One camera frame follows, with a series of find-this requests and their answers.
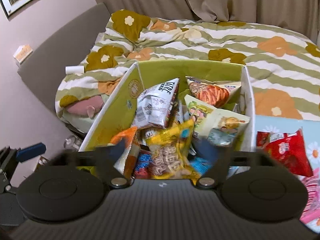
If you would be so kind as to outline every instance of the ribbed black surface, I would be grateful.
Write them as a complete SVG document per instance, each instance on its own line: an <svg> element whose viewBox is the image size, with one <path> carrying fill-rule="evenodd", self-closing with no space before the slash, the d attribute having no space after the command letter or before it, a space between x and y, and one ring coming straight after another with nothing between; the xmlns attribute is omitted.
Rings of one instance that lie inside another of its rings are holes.
<svg viewBox="0 0 320 240"><path fill-rule="evenodd" d="M311 240L315 234L298 220L258 224L228 211L213 191L189 180L139 180L113 190L98 210L77 221L46 225L31 220L14 240L225 239Z"/></svg>

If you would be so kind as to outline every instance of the wall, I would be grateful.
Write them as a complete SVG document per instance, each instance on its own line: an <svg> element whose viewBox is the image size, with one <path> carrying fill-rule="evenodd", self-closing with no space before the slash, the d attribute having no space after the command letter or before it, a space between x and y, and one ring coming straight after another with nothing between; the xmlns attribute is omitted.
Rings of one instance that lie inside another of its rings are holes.
<svg viewBox="0 0 320 240"><path fill-rule="evenodd" d="M0 148L42 141L54 155L70 134L64 124L28 90L12 57L18 46L36 49L95 0L33 0L8 20L0 8Z"/></svg>

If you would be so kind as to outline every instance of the white tube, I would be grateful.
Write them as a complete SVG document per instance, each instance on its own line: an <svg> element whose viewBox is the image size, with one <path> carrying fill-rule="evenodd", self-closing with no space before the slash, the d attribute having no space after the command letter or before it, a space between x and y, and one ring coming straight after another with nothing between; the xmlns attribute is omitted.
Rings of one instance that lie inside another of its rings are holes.
<svg viewBox="0 0 320 240"><path fill-rule="evenodd" d="M84 66L66 66L66 75L84 74Z"/></svg>

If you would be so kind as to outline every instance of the metal screw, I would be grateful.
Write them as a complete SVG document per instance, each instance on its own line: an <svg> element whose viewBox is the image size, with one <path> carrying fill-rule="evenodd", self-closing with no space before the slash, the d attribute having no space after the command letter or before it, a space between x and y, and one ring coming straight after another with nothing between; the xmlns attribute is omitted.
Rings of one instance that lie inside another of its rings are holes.
<svg viewBox="0 0 320 240"><path fill-rule="evenodd" d="M200 183L202 186L212 186L212 185L215 183L215 181L214 181L214 179L205 177L205 178L199 179L199 183Z"/></svg>
<svg viewBox="0 0 320 240"><path fill-rule="evenodd" d="M111 183L115 186L123 186L127 184L127 180L125 178L114 178L111 180Z"/></svg>

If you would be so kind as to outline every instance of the gray headboard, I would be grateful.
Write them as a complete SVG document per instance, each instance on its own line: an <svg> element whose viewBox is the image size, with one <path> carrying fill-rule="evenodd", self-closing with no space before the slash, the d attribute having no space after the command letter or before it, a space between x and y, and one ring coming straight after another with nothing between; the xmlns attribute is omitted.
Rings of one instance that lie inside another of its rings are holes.
<svg viewBox="0 0 320 240"><path fill-rule="evenodd" d="M66 76L65 66L78 65L85 58L109 18L103 3L95 5L60 28L21 64L18 73L23 82L50 111L55 113L55 95Z"/></svg>

